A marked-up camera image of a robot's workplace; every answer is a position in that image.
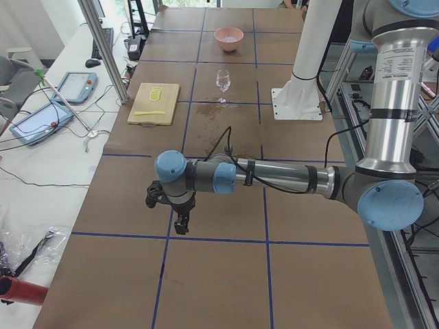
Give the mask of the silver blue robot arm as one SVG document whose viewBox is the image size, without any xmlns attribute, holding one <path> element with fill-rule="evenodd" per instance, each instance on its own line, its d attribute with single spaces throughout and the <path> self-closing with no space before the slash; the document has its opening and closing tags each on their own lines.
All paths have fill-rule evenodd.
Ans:
<svg viewBox="0 0 439 329">
<path fill-rule="evenodd" d="M 364 157 L 353 168 L 281 164 L 226 154 L 189 160 L 179 151 L 160 154 L 157 179 L 147 188 L 149 208 L 167 204 L 177 213 L 178 234 L 189 230 L 199 192 L 231 194 L 235 185 L 262 183 L 297 195 L 320 194 L 346 204 L 370 226 L 395 231 L 416 222 L 424 199 L 410 163 L 423 62 L 438 35 L 437 1 L 356 1 L 353 44 L 373 44 L 377 63 Z"/>
</svg>

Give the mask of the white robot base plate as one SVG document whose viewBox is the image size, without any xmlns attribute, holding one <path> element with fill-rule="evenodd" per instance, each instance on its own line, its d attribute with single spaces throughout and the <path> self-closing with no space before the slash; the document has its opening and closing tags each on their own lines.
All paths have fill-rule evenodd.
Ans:
<svg viewBox="0 0 439 329">
<path fill-rule="evenodd" d="M 321 121 L 320 99 L 315 86 L 310 89 L 273 88 L 274 119 L 277 121 Z"/>
</svg>

